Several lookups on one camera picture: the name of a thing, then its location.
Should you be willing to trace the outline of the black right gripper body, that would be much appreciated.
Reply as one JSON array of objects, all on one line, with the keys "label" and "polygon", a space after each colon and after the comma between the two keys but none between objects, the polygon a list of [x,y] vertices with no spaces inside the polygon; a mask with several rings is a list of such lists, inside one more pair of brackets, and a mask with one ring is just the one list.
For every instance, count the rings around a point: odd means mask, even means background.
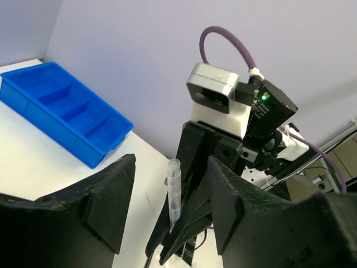
[{"label": "black right gripper body", "polygon": [[278,152],[277,131],[259,140],[254,137],[239,138],[204,122],[188,121],[182,128],[183,173],[205,173],[210,156],[236,173],[242,173],[245,166],[263,171],[276,164]]}]

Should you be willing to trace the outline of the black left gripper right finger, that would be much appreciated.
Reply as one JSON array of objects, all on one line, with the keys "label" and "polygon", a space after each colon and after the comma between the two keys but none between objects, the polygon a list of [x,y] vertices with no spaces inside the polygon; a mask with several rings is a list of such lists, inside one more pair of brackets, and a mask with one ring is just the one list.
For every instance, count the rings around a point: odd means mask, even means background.
[{"label": "black left gripper right finger", "polygon": [[224,267],[355,267],[356,194],[293,203],[258,188],[214,157],[208,184]]}]

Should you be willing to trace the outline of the thin purple pen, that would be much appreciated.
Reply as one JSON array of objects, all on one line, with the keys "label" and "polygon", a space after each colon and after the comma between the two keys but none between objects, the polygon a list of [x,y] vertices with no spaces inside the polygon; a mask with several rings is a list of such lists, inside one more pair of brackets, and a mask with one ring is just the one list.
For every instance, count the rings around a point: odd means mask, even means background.
[{"label": "thin purple pen", "polygon": [[179,159],[171,159],[168,162],[167,187],[171,232],[181,215],[181,162]]}]

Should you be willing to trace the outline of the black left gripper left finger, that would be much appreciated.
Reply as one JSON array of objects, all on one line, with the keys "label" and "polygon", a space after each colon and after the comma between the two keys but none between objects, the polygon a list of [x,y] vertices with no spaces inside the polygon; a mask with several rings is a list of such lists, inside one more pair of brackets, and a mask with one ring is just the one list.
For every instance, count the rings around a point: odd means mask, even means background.
[{"label": "black left gripper left finger", "polygon": [[120,252],[136,157],[34,201],[1,195],[2,267],[111,267]]}]

